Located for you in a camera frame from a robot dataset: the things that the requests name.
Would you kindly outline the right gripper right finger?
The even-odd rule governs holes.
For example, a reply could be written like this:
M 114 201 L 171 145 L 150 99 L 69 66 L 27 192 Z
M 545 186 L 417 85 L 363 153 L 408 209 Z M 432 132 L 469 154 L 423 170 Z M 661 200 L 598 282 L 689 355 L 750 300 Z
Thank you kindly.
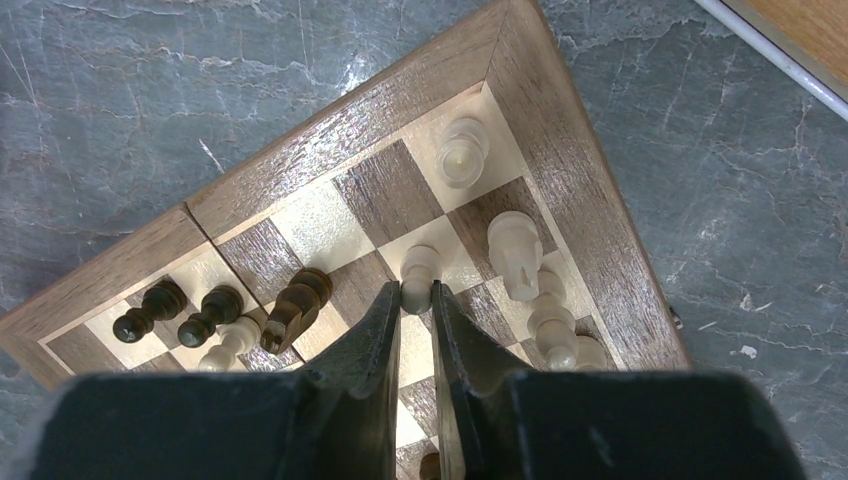
M 433 283 L 433 353 L 444 479 L 521 479 L 510 373 L 527 369 L 476 326 L 452 290 Z

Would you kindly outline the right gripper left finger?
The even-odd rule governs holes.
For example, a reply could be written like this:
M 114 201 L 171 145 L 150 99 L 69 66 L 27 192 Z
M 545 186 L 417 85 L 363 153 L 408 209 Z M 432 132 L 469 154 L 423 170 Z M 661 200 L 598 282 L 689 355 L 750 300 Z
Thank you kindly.
M 400 285 L 385 283 L 362 319 L 299 378 L 293 479 L 396 475 Z

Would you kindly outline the white chess pawn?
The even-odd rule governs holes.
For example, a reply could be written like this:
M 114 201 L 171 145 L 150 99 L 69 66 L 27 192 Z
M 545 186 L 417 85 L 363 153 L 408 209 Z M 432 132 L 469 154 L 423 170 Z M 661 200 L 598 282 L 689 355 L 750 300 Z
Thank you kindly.
M 401 263 L 401 307 L 419 315 L 431 307 L 432 286 L 442 276 L 441 255 L 427 245 L 409 248 Z

